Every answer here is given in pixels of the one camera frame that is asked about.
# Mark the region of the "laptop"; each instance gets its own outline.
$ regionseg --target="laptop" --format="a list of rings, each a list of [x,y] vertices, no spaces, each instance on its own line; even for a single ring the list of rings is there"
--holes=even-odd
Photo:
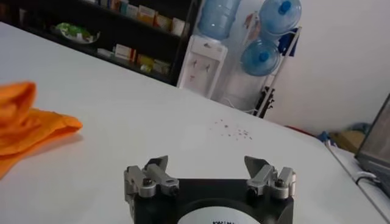
[[[365,171],[378,177],[379,186],[390,197],[390,94],[355,158]]]

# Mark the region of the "white table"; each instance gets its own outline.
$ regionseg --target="white table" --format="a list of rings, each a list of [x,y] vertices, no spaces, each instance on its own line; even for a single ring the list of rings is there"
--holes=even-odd
[[[339,149],[327,144],[328,149],[332,152],[335,158],[340,162],[340,165],[348,172],[353,181],[358,178],[357,173],[363,171],[355,155],[351,152]],[[376,185],[368,180],[359,180],[359,187],[371,203],[378,209],[383,218],[390,223],[390,199],[387,195]]]
[[[1,23],[0,50],[0,83],[33,80],[36,107],[84,124],[0,181],[2,224],[131,223],[123,170],[161,155],[177,178],[248,178],[244,155],[265,158],[297,173],[294,223],[385,223],[317,139]]]

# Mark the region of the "blue water jug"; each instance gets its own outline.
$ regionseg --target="blue water jug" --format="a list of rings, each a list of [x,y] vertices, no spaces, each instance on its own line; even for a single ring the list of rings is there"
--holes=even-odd
[[[269,40],[279,39],[297,25],[301,14],[299,0],[266,0],[259,13],[260,36]]]
[[[268,40],[257,39],[252,42],[241,56],[243,70],[254,76],[266,76],[273,72],[280,60],[276,45]]]
[[[228,38],[240,2],[241,0],[206,0],[197,24],[199,31],[217,40]]]

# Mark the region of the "dark shelf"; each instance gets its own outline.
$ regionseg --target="dark shelf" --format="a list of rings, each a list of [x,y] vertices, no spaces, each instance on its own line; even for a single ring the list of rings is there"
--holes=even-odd
[[[100,31],[111,45],[122,44],[142,54],[172,62],[180,37],[119,12],[83,0],[1,0],[22,9],[51,13],[63,22]]]
[[[168,18],[185,21],[189,29],[188,33],[181,37],[87,0],[0,0],[0,2],[8,4],[13,9],[14,19],[11,20],[13,26],[21,27],[30,33],[123,68],[176,85],[202,0],[128,0],[129,4],[143,5]],[[22,23],[18,19],[19,9],[27,11]],[[49,29],[64,22],[82,26],[91,33],[100,32],[100,37],[97,42],[85,46],[54,35]],[[170,63],[169,75],[154,71],[144,72],[135,64],[118,58],[107,58],[97,53],[97,48],[111,51],[116,44],[136,49],[137,54]]]
[[[186,20],[191,0],[129,0],[129,4],[143,5],[168,18]]]
[[[165,83],[171,85],[171,79],[169,78],[169,75],[159,74],[159,73],[154,72],[154,71],[144,72],[136,64],[131,64],[128,61],[122,60],[120,58],[108,58],[108,57],[105,57],[103,55],[98,54],[97,50],[92,48],[92,47],[90,47],[89,45],[73,43],[70,40],[67,40],[67,39],[65,39],[63,37],[58,37],[58,36],[56,36],[54,34],[51,34],[51,33],[46,33],[46,32],[40,31],[38,29],[31,28],[31,27],[23,27],[22,29],[27,31],[27,32],[29,32],[29,33],[35,34],[35,35],[37,35],[39,37],[45,38],[47,40],[53,41],[55,43],[58,43],[58,44],[66,46],[66,47],[69,47],[71,49],[74,49],[74,50],[77,50],[79,52],[82,52],[84,54],[88,54],[88,55],[94,56],[94,57],[99,58],[101,60],[104,60],[104,61],[116,64],[116,65],[118,65],[120,67],[123,67],[123,68],[129,69],[129,70],[135,71],[135,72],[140,73],[142,75],[151,77],[153,79],[157,79],[157,80],[159,80],[161,82],[165,82]]]

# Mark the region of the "metal bracket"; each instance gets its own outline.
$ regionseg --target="metal bracket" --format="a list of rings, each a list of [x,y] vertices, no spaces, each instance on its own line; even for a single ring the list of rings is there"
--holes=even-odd
[[[295,195],[296,173],[292,168],[283,167],[279,177],[271,183],[271,195],[276,199],[286,199]]]
[[[278,176],[277,170],[263,159],[245,156],[244,160],[252,177],[246,183],[250,197],[264,195],[266,188],[275,199],[284,200],[295,195],[296,173],[292,168],[284,167]]]
[[[275,169],[271,165],[264,165],[263,168],[252,179],[247,180],[248,188],[255,192],[256,196],[264,194],[264,188],[270,184],[274,177]]]
[[[179,193],[179,180],[170,177],[156,164],[150,164],[145,168],[146,175],[161,187],[165,195],[176,196]]]
[[[165,173],[167,156],[149,160],[144,169],[129,166],[124,171],[125,200],[130,203],[135,195],[151,198],[160,185],[162,194],[176,196],[179,193],[179,180]]]
[[[151,198],[156,194],[156,182],[145,176],[138,166],[129,166],[124,172],[125,197],[138,194],[143,198]]]

